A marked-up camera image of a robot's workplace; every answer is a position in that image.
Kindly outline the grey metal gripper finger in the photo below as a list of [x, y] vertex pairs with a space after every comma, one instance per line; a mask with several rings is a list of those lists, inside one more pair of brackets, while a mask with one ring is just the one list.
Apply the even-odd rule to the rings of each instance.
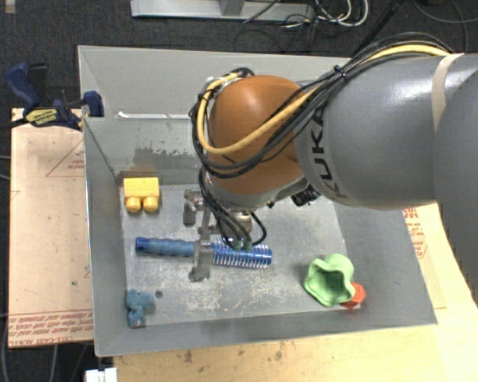
[[194, 265], [189, 279], [192, 283], [201, 282], [210, 277], [210, 268], [214, 258], [214, 250], [209, 240], [199, 240], [194, 247]]
[[185, 226], [194, 226], [196, 214], [204, 208], [204, 197], [202, 192], [196, 189], [187, 189], [184, 192], [184, 206], [182, 222]]

